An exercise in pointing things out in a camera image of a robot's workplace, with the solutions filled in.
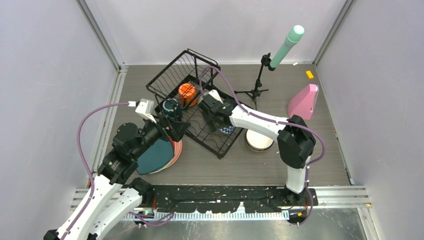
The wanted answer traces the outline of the red patterned bowl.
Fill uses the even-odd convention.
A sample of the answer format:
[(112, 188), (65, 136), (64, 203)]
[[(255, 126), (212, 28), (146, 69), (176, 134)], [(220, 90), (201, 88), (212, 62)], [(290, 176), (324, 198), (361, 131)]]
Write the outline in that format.
[(224, 135), (228, 136), (228, 135), (231, 135), (235, 129), (236, 129), (235, 126), (224, 126), (222, 128), (219, 128), (218, 130)]

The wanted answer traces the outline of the dark green mug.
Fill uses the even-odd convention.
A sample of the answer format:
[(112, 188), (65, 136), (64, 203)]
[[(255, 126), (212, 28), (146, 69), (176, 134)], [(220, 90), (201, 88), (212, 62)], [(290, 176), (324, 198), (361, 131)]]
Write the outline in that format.
[(177, 100), (173, 98), (167, 98), (162, 102), (161, 108), (163, 113), (169, 116), (170, 118), (173, 118), (176, 121), (182, 120), (183, 110)]

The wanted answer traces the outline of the orange mug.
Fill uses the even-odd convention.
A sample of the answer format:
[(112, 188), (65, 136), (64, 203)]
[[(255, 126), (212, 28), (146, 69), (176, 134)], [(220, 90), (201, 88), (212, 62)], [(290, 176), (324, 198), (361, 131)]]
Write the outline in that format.
[(193, 107), (197, 104), (197, 90), (191, 83), (183, 83), (178, 87), (178, 94), (183, 107)]

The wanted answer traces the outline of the white blue-rimmed bowl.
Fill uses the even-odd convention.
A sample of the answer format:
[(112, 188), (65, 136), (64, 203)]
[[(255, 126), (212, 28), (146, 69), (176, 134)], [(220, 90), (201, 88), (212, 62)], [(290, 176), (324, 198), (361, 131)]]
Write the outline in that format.
[(247, 131), (246, 131), (246, 133), (245, 133), (245, 137), (244, 137), (244, 140), (245, 140), (245, 142), (246, 142), (246, 140), (250, 140), (250, 141), (259, 141), (259, 140), (272, 140), (271, 138), (269, 138), (269, 137), (267, 137), (267, 136), (265, 136), (265, 135), (263, 135), (263, 134), (260, 134), (260, 133), (258, 133), (258, 132), (255, 132), (255, 131), (253, 131), (253, 130), (250, 130), (250, 129), (248, 129)]

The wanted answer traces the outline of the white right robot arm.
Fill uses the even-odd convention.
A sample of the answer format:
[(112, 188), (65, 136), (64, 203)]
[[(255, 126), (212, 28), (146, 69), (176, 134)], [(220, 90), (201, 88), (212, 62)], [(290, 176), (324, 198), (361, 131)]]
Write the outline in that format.
[(199, 102), (203, 118), (215, 131), (234, 126), (254, 131), (277, 143), (281, 160), (287, 166), (285, 198), (299, 205), (306, 197), (307, 167), (316, 145), (303, 119), (277, 117), (256, 111), (234, 99), (221, 100), (205, 94)]

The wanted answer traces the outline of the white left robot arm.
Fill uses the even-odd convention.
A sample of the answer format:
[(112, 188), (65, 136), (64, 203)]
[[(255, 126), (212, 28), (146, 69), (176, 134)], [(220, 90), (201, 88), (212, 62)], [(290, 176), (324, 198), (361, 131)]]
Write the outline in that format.
[(113, 138), (113, 149), (104, 157), (97, 175), (68, 220), (58, 229), (48, 230), (45, 240), (101, 240), (130, 210), (148, 207), (153, 202), (153, 187), (141, 178), (134, 179), (118, 200), (106, 206), (137, 169), (138, 158), (158, 140), (180, 141), (189, 122), (168, 116), (146, 120), (143, 128), (122, 124)]

